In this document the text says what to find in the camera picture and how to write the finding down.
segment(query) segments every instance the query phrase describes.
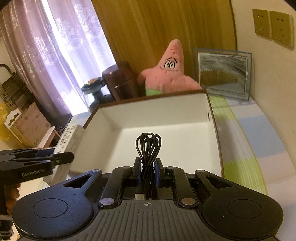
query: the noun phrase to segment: striped tablecloth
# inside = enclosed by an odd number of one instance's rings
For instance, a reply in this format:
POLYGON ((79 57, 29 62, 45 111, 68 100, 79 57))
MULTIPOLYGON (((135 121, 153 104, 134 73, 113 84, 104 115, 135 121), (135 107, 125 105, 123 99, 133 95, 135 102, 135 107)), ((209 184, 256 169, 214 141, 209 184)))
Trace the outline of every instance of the striped tablecloth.
POLYGON ((274 128, 258 105, 210 96, 225 178, 266 194, 283 208, 277 237, 296 240, 296 171, 274 128))

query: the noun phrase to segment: brown thermos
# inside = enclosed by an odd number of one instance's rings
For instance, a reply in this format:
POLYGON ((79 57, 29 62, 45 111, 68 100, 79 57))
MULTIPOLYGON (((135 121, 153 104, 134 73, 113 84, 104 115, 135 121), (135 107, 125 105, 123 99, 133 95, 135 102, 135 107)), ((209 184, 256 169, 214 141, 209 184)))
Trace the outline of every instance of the brown thermos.
POLYGON ((120 62, 104 70, 102 77, 116 101, 139 96, 134 73, 128 62, 120 62))

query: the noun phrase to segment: finger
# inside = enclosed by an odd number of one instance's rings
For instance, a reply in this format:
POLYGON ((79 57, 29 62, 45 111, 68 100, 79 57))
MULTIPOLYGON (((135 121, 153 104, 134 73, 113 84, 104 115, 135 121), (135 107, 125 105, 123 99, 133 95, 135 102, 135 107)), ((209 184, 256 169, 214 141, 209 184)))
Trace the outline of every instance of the finger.
POLYGON ((17 200, 16 199, 10 199, 6 201, 6 207, 8 210, 12 210, 13 206, 16 204, 17 200))
POLYGON ((10 197, 11 197, 12 199, 16 199, 16 198, 19 198, 19 197, 20 197, 20 193, 19 193, 19 191, 18 191, 17 188, 12 188, 12 189, 10 190, 10 197))

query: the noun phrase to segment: pink plush toy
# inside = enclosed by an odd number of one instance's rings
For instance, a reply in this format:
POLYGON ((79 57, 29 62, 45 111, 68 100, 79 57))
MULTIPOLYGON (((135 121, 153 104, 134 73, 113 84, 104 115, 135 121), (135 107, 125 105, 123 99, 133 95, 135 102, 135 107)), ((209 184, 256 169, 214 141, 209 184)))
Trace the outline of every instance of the pink plush toy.
POLYGON ((172 40, 158 65, 143 70, 137 78, 138 84, 145 83, 146 95, 198 90, 201 86, 184 75, 184 55, 178 39, 172 40))

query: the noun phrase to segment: usb connector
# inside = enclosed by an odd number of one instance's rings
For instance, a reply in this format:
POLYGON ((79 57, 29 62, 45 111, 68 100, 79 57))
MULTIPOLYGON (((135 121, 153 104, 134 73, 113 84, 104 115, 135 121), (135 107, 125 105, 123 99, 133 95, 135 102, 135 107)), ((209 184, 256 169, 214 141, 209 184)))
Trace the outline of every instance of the usb connector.
POLYGON ((145 200, 146 195, 144 193, 136 193, 135 194, 135 200, 145 200))

